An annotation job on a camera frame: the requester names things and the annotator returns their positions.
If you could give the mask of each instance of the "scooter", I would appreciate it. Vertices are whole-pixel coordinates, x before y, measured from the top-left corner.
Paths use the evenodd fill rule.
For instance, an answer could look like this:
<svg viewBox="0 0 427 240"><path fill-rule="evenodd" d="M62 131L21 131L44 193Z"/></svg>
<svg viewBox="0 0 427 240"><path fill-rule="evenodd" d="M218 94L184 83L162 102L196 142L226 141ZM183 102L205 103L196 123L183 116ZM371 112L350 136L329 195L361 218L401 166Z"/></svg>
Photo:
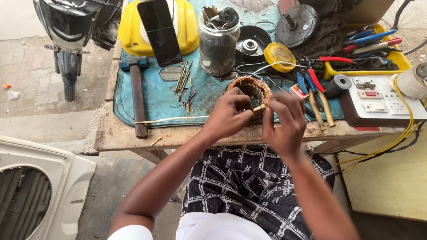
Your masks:
<svg viewBox="0 0 427 240"><path fill-rule="evenodd" d="M55 72L64 82L64 98L75 99L77 76L82 73L82 55L90 39L110 50L117 39L123 0L33 0L37 16L53 45Z"/></svg>

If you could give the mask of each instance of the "extension board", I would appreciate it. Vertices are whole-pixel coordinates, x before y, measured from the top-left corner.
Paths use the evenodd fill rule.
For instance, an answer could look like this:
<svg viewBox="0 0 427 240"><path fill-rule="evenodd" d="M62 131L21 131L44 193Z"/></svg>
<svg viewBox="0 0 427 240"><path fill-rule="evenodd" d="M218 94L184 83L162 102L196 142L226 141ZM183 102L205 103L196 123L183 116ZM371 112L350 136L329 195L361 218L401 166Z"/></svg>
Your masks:
<svg viewBox="0 0 427 240"><path fill-rule="evenodd" d="M345 120L351 126L406 127L409 111L399 95L389 86L390 75L348 76L352 86L339 96ZM375 84L374 90L357 88L356 84ZM414 123L427 120L420 100L403 95L414 116Z"/></svg>

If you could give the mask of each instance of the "smartphone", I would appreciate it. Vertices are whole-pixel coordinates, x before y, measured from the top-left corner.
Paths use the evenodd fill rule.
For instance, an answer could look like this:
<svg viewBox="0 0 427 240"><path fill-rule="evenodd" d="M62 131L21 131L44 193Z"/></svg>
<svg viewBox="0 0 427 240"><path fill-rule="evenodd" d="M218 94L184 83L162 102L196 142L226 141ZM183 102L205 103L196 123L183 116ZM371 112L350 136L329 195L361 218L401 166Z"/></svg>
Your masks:
<svg viewBox="0 0 427 240"><path fill-rule="evenodd" d="M137 9L157 64L164 67L181 62L182 55L167 1L140 0Z"/></svg>

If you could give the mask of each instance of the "patterned trousers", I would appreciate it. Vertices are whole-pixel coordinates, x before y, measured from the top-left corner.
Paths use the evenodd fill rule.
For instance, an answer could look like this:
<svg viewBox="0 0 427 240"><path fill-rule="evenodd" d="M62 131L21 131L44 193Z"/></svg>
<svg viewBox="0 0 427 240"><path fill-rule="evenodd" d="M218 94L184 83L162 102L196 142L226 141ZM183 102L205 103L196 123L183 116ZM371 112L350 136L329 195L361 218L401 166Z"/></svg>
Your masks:
<svg viewBox="0 0 427 240"><path fill-rule="evenodd" d="M309 157L332 188L332 166ZM273 184L267 187L265 180ZM231 213L262 227L273 239L313 239L295 199L291 174L267 145L212 147L188 179L181 216L191 212Z"/></svg>

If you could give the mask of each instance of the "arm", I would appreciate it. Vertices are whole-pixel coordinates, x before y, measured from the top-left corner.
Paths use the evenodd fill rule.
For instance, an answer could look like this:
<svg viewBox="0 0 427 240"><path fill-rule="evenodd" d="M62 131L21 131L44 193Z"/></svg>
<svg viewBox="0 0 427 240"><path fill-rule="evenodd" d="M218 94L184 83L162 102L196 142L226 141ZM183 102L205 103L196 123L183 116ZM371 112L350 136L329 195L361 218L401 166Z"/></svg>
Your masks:
<svg viewBox="0 0 427 240"><path fill-rule="evenodd" d="M155 218L195 162L219 139L239 132L253 118L251 110L250 98L238 88L221 96L203 129L155 166L130 190L114 214L108 236L128 225L142 225L152 232Z"/></svg>
<svg viewBox="0 0 427 240"><path fill-rule="evenodd" d="M360 239L330 187L317 176L300 145L305 131L304 103L298 97L273 94L263 118L263 137L281 155L292 173L296 199L316 239ZM282 126L274 128L273 112Z"/></svg>

